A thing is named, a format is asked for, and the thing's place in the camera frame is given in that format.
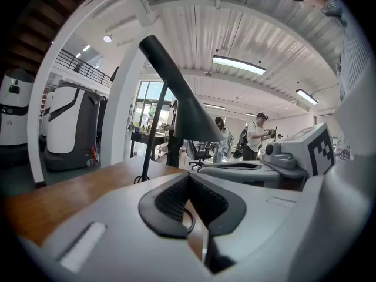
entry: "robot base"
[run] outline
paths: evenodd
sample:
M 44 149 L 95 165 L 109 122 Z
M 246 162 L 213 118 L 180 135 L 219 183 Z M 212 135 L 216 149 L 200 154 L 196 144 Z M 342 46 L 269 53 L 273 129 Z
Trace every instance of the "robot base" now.
M 51 170 L 83 168 L 86 167 L 86 162 L 92 159 L 90 149 L 74 150 L 70 153 L 52 153 L 47 147 L 45 148 L 46 166 Z
M 1 145 L 0 160 L 1 166 L 29 162 L 28 144 Z
M 39 150 L 43 152 L 46 146 L 47 146 L 47 137 L 45 137 L 44 135 L 40 135 L 39 136 Z

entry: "man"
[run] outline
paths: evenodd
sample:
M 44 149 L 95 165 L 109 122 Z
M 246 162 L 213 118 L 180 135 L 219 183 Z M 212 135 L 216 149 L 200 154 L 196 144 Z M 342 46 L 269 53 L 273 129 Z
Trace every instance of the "man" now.
M 257 154 L 259 153 L 261 141 L 265 141 L 272 138 L 273 135 L 264 133 L 264 122 L 266 116 L 263 113 L 257 114 L 256 121 L 250 122 L 248 125 L 247 141 L 248 144 L 244 144 L 243 147 L 243 161 L 256 161 Z
M 213 143 L 213 146 L 214 146 L 213 163 L 220 163 L 222 162 L 224 155 L 225 157 L 228 157 L 229 147 L 231 147 L 230 143 L 232 142 L 233 138 L 229 130 L 224 127 L 224 121 L 221 117 L 216 117 L 215 123 L 224 137 L 223 141 Z
M 172 104 L 174 108 L 172 111 L 172 123 L 164 127 L 164 130 L 169 131 L 169 142 L 167 144 L 167 165 L 179 168 L 179 150 L 184 143 L 183 139 L 174 137 L 175 130 L 175 118 L 176 118 L 176 109 L 177 109 L 177 100 Z
M 337 62 L 337 78 L 340 81 L 340 101 L 342 101 L 357 83 L 368 61 L 373 58 L 370 44 L 343 1 L 295 1 L 304 1 L 321 8 L 323 14 L 336 21 L 344 31 L 343 48 Z M 338 138 L 335 154 L 337 162 L 350 158 L 350 147 L 343 134 Z

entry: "white t-shirt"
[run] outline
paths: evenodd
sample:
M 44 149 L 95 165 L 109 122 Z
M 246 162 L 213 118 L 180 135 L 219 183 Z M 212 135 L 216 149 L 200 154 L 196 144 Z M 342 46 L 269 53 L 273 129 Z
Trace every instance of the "white t-shirt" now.
M 248 140 L 248 146 L 250 147 L 251 150 L 254 152 L 259 152 L 259 146 L 261 144 L 261 139 L 252 139 L 251 134 L 263 134 L 264 133 L 264 128 L 263 127 L 258 127 L 256 122 L 250 122 L 248 125 L 248 132 L 247 132 L 247 140 Z

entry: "ceiling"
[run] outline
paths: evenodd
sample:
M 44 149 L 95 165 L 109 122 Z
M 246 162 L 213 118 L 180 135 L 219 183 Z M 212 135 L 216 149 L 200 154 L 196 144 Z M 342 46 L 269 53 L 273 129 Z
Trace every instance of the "ceiling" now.
M 160 17 L 167 50 L 189 73 L 184 77 L 193 92 L 225 106 L 227 116 L 244 119 L 246 112 L 263 111 L 281 118 L 338 106 L 334 68 L 341 29 L 319 10 L 291 0 L 220 0 L 219 9 L 210 6 L 215 0 L 145 1 Z M 75 31 L 104 56 L 99 69 L 108 75 L 142 28 L 132 9 L 126 0 L 110 0 Z M 112 43 L 104 35 L 112 35 Z M 260 65 L 266 73 L 212 64 L 214 54 Z M 145 67 L 142 79 L 157 80 L 153 68 Z M 296 95 L 299 88 L 314 94 L 319 105 L 312 108 Z

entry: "wooden countertop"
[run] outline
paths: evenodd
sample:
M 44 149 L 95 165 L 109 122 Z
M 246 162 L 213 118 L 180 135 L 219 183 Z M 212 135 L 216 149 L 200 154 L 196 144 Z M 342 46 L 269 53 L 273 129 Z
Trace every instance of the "wooden countertop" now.
M 135 177 L 142 173 L 143 160 L 141 156 L 133 157 L 123 163 L 98 169 L 74 179 L 7 197 L 2 204 L 4 215 L 16 234 L 41 245 L 46 236 L 59 224 L 96 199 L 111 190 L 133 185 Z M 148 176 L 154 179 L 183 171 L 150 161 Z M 190 202 L 187 208 L 196 217 L 196 225 L 189 235 L 188 242 L 201 259 L 203 224 Z

